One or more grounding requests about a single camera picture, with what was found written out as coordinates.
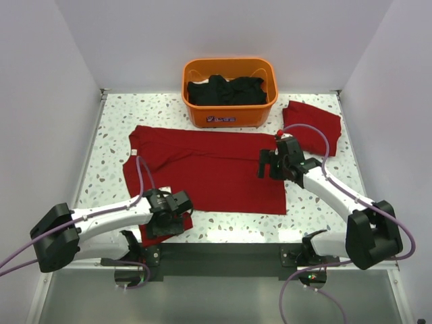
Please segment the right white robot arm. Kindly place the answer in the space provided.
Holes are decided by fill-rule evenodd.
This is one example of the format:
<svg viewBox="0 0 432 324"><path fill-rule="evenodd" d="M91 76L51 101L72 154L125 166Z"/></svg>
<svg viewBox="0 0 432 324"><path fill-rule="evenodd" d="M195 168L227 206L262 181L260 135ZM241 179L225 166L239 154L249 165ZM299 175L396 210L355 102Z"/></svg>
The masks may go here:
<svg viewBox="0 0 432 324"><path fill-rule="evenodd" d="M313 193L345 222L346 230L322 229L302 239L298 263L317 265L329 259L350 259L365 270L403 249L394 208L375 202L335 178L316 158L305 158L293 136L276 136L274 150L259 153L258 177L291 181Z"/></svg>

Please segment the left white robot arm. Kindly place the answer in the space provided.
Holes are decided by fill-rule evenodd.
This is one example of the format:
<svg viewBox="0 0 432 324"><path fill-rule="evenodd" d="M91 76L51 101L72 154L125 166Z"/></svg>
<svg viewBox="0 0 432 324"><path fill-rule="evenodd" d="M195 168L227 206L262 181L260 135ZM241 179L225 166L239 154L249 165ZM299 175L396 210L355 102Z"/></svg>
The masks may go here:
<svg viewBox="0 0 432 324"><path fill-rule="evenodd" d="M93 209L71 210L61 203L32 228L30 237L43 273L82 259L112 259L132 265L143 248L190 229L193 210L186 192L158 189Z"/></svg>

